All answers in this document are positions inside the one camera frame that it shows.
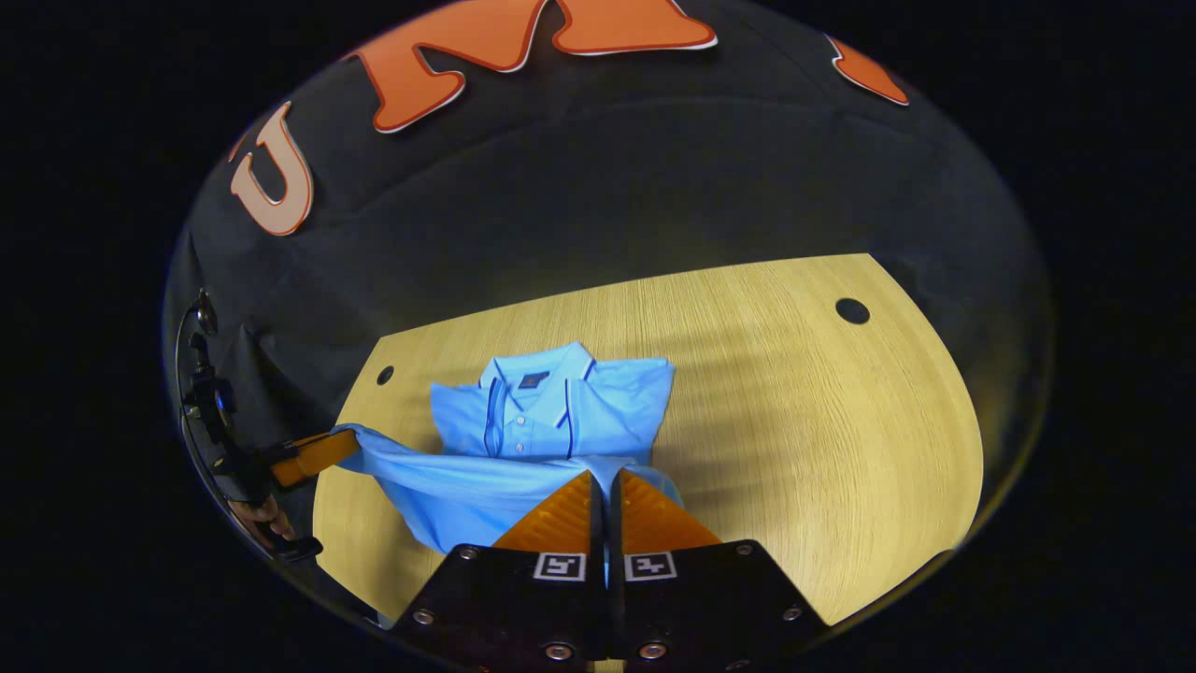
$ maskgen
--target bolt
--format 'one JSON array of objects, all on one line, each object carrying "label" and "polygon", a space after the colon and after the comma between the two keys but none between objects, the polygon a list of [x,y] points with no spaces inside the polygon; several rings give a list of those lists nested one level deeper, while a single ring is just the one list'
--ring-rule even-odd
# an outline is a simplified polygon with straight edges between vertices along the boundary
[{"label": "bolt", "polygon": [[573,656],[573,648],[563,644],[548,646],[544,648],[544,654],[553,661],[565,661]]},{"label": "bolt", "polygon": [[653,659],[660,659],[666,651],[669,651],[669,648],[666,648],[663,643],[648,643],[640,648],[640,656],[651,661]]}]

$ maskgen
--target human hand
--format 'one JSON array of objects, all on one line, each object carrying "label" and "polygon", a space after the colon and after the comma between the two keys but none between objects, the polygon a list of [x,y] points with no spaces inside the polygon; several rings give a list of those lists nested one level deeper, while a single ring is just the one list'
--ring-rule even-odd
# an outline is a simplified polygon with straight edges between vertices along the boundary
[{"label": "human hand", "polygon": [[251,508],[249,503],[233,501],[228,501],[228,507],[232,508],[232,513],[237,516],[242,527],[268,550],[274,550],[274,543],[266,537],[266,533],[258,530],[258,522],[269,524],[270,531],[274,531],[276,536],[281,536],[285,540],[295,539],[295,531],[291,527],[291,521],[287,520],[287,513],[282,512],[274,496],[267,498],[262,503],[262,507],[257,509]]}]

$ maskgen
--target blue polo shirt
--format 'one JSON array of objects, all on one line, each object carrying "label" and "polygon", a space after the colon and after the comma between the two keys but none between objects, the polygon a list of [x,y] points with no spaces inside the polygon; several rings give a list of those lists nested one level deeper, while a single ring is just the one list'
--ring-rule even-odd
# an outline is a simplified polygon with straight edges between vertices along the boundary
[{"label": "blue polo shirt", "polygon": [[432,385],[441,455],[346,424],[332,433],[355,433],[361,451],[340,466],[373,476],[415,539],[441,553],[493,545],[582,471],[608,502],[627,469],[682,506],[669,477],[648,467],[673,369],[659,359],[597,362],[578,343],[494,359],[475,386]]},{"label": "blue polo shirt", "polygon": [[673,371],[663,359],[598,362],[576,342],[496,357],[476,386],[433,384],[432,420],[445,455],[606,455],[648,465]]}]

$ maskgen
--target wooden table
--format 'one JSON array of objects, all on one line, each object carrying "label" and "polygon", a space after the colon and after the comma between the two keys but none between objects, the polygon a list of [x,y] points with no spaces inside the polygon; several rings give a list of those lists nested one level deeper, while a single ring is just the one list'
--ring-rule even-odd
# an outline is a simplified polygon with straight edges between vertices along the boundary
[{"label": "wooden table", "polygon": [[[868,308],[862,324],[836,310]],[[439,453],[428,387],[474,385],[492,357],[580,342],[599,361],[677,367],[653,448],[722,540],[759,540],[835,624],[958,545],[976,515],[976,415],[939,336],[868,255],[677,273],[496,307],[380,339],[338,423]],[[378,374],[393,367],[379,386]],[[443,558],[373,478],[319,476],[321,568],[390,618]]]}]

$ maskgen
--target black backdrop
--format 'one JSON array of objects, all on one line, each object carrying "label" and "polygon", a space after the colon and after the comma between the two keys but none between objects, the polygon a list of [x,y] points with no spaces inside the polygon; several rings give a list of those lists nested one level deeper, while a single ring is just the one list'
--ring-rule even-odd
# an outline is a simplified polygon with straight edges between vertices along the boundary
[{"label": "black backdrop", "polygon": [[[1194,176],[1182,108],[1196,10],[767,4],[886,63],[976,140],[1042,241],[1061,318],[1052,411],[1005,507],[942,571],[805,667],[1192,665],[1183,421],[1196,208],[1182,192]],[[254,561],[205,500],[171,427],[158,311],[169,251],[218,148],[427,6],[7,11],[6,411],[12,436],[32,439],[10,446],[2,585],[14,669],[60,659],[416,669]]]}]

